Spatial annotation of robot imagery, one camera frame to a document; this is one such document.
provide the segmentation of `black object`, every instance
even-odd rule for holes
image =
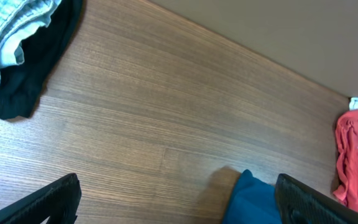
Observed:
[[[0,223],[73,224],[81,199],[80,181],[68,174],[29,196],[0,210]]]
[[[275,199],[283,224],[358,224],[358,213],[286,174],[278,176]]]
[[[1,69],[0,118],[30,117],[43,83],[66,49],[80,20],[83,0],[63,0],[48,27],[22,41],[25,62]]]

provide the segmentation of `gray wall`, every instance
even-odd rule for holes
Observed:
[[[358,96],[358,0],[152,0],[346,96]]]

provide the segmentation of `white and blue cloth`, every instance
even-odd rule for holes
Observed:
[[[39,27],[48,26],[60,2],[0,0],[0,68],[24,63],[21,40],[34,34]]]

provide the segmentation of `wood grain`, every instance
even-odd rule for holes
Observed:
[[[0,209],[69,172],[78,223],[220,223],[244,169],[330,195],[345,110],[345,97],[152,3],[88,1],[33,117],[0,121]]]

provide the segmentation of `red t-shirt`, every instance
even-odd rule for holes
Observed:
[[[348,111],[338,119],[335,135],[339,152],[336,168],[341,185],[334,195],[358,212],[358,110]]]

